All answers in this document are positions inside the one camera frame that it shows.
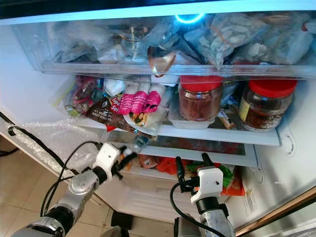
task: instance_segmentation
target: red lid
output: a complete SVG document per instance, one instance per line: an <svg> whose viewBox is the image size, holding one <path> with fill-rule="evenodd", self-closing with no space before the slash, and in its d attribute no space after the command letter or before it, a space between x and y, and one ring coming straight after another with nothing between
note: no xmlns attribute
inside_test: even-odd
<svg viewBox="0 0 316 237"><path fill-rule="evenodd" d="M297 80L250 80L250 89L262 96L280 98L290 95L297 84Z"/></svg>
<svg viewBox="0 0 316 237"><path fill-rule="evenodd" d="M193 92L205 92L213 90L222 84L222 77L219 76L180 76L180 83L183 88Z"/></svg>

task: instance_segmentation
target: blue light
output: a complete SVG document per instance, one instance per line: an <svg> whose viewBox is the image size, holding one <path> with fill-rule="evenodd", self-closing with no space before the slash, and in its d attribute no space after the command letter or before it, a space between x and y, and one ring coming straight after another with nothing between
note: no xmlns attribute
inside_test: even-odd
<svg viewBox="0 0 316 237"><path fill-rule="evenodd" d="M201 19L203 16L205 15L205 13L200 13L199 15L197 15L196 17L194 17L193 19L190 20L185 20L185 19L181 19L179 15L175 15L176 19L184 24L191 24L194 22L197 22L199 19Z"/></svg>

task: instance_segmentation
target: black cable wire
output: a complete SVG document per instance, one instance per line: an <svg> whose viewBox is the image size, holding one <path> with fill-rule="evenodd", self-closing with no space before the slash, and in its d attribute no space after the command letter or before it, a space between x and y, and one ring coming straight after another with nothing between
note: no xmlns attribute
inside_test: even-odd
<svg viewBox="0 0 316 237"><path fill-rule="evenodd" d="M100 145L100 143L98 143L98 142L86 141L86 142L81 143L79 146L77 146L77 148L70 154L70 156L67 158L67 160L66 160L65 163L63 164L62 170L61 170L61 172L60 172L60 174L59 174L59 177L58 177L58 179L57 179L57 181L56 181L57 184L53 187L53 191L52 191L52 193L51 193L50 196L49 196L49 199L48 199L48 201L47 201L47 204L46 204L46 206L45 206L45 209L44 209L44 211L41 210L40 216L43 216L43 215L46 214L46 212L47 212L47 210L48 210L48 208L49 208L50 202L51 202L51 200L52 200L52 198L53 198L53 196L54 196L54 194L55 194L55 192L56 192L56 190L57 190L57 187L58 187L59 183L60 183L61 180L62 180L63 173L64 173L64 171L65 171L65 169L66 169L66 167L67 167L67 164L68 164L70 158L74 155L74 153L75 153L80 147L82 147L83 145L85 145L85 144L87 144L87 143L92 143L92 144L94 144L97 148L98 148L99 145Z"/></svg>
<svg viewBox="0 0 316 237"><path fill-rule="evenodd" d="M176 204L174 203L174 200L173 200L173 192L174 192L174 190L175 190L178 186L180 186L180 185L181 185L181 183L175 184L175 185L171 188L171 191L170 191L170 202L171 202L171 205L172 205L173 209L174 209L176 212L178 212L178 214L179 214L180 216L182 216L183 218L185 218L185 219L187 219L188 221L192 222L193 224L195 224L195 225L197 225L197 226L199 226L199 227L201 227L201 228L203 228L203 229L206 229L206 230L208 230L208 231L210 231L210 232L212 232L212 233L218 235L219 237L226 237L225 235L223 235L223 234L220 233L219 231L217 231L217 230L215 230L215 229L213 229L213 228L211 228L211 227L209 227L209 226L206 226L206 225L204 225L204 224L202 224L202 223L196 221L194 218L192 218L192 217L190 217L190 216L184 214L184 213L176 206Z"/></svg>
<svg viewBox="0 0 316 237"><path fill-rule="evenodd" d="M41 217L43 216L44 206L45 206L47 197L48 197L49 193L51 192L51 190L55 187L55 185L57 185L57 183L61 183L61 182L65 181L65 180L71 179L71 178L73 178L73 176L70 176L70 177L67 177L67 178L63 178L63 179L61 179L60 181L56 181L56 182L48 189L48 191L47 191L47 193L46 193L46 195L45 195L45 197L44 197L44 200L43 200L43 202L42 202L42 204L41 204L41 207L40 207L40 216L41 216Z"/></svg>
<svg viewBox="0 0 316 237"><path fill-rule="evenodd" d="M12 151L9 151L9 152L7 152L7 151L0 151L0 157L8 156L10 154L13 154L13 153L17 152L18 150L19 149L16 147Z"/></svg>

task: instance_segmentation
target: beige tiled floor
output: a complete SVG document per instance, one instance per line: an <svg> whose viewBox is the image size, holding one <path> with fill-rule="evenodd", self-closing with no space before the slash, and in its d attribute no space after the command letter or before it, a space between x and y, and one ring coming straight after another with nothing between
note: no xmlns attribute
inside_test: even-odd
<svg viewBox="0 0 316 237"><path fill-rule="evenodd" d="M13 148L0 137L0 150ZM0 157L0 237L10 237L39 218L42 199L55 180L56 176L21 151ZM66 188L66 183L60 185L52 203ZM108 206L89 201L67 237L99 237L111 228L112 213ZM135 217L129 232L131 237L172 237L173 225Z"/></svg>

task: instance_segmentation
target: glass jar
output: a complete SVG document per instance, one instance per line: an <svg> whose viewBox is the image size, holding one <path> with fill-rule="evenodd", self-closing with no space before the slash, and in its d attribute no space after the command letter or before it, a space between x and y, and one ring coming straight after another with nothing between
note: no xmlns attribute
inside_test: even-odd
<svg viewBox="0 0 316 237"><path fill-rule="evenodd" d="M279 125L292 102L296 80L250 80L239 106L239 117L249 131L269 131Z"/></svg>
<svg viewBox="0 0 316 237"><path fill-rule="evenodd" d="M221 81L222 78L217 76L181 76L179 84L181 115L191 121L214 120L220 111L223 92Z"/></svg>

